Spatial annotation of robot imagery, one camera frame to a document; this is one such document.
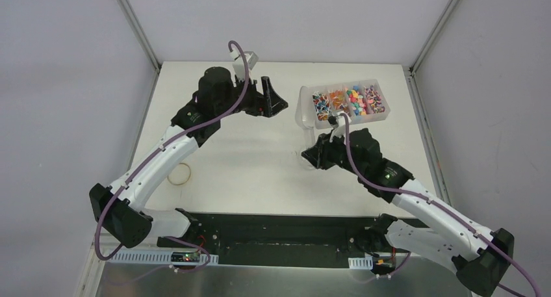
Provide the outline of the clear plastic scoop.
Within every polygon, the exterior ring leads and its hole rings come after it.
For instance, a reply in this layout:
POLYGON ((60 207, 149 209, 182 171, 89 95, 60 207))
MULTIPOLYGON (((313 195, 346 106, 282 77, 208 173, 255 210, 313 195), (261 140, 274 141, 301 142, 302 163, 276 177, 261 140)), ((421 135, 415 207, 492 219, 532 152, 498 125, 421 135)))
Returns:
POLYGON ((313 94, 322 89, 322 86, 302 86, 298 94, 295 122, 302 129, 306 148, 316 142, 317 115, 314 110, 313 94))

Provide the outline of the clear plastic round jar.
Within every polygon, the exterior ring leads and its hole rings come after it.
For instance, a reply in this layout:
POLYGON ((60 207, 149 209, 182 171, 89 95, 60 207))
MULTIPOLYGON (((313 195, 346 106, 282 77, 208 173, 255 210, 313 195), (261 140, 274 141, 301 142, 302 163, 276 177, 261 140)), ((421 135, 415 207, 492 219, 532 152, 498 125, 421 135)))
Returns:
POLYGON ((307 150, 298 154, 299 165, 305 170, 315 170, 317 167, 317 156, 312 156, 307 150))

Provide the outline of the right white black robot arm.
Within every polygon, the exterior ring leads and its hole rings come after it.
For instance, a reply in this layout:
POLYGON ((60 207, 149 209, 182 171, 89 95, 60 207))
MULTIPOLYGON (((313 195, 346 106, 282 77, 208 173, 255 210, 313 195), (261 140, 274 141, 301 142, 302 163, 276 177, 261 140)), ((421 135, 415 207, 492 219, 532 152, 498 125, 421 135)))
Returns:
POLYGON ((445 204, 426 190, 411 172, 385 158, 379 142, 368 129, 344 136, 318 136, 316 144, 301 156, 314 168, 338 166, 370 181, 369 193, 393 204, 428 226, 415 228, 388 214, 368 228, 371 247, 379 252, 389 247, 421 255, 453 272, 467 289, 479 296, 492 296, 513 255, 515 238, 506 229, 491 230, 445 204))

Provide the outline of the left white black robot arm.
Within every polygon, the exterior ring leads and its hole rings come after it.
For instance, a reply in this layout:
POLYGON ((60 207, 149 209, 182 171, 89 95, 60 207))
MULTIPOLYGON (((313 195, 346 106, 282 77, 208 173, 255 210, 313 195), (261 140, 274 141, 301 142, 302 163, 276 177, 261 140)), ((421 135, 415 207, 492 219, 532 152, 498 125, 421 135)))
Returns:
POLYGON ((269 77, 262 76, 260 84, 258 92, 255 80, 232 76, 223 67, 205 70, 192 99, 177 111, 149 153, 110 185, 98 183, 90 190, 95 236, 104 229, 126 248, 148 237, 173 237, 183 248, 195 245, 198 230, 184 210, 154 211, 147 209, 147 201, 180 162, 220 129, 222 117, 245 112, 271 118, 288 107, 269 77))

